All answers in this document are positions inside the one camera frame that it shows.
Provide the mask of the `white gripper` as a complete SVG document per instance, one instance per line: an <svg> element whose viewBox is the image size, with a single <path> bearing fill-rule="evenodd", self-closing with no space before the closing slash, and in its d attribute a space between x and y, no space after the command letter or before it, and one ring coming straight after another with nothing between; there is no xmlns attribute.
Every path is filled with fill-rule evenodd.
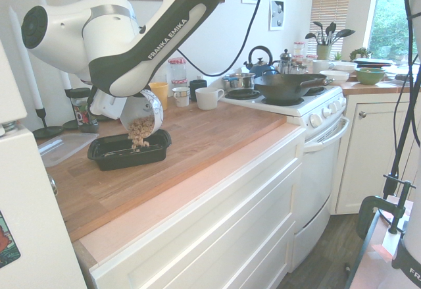
<svg viewBox="0 0 421 289"><path fill-rule="evenodd" d="M114 97L97 88L91 89L92 101L89 105L91 114L95 116L103 115L111 119L120 118L125 106L124 97Z"/></svg>

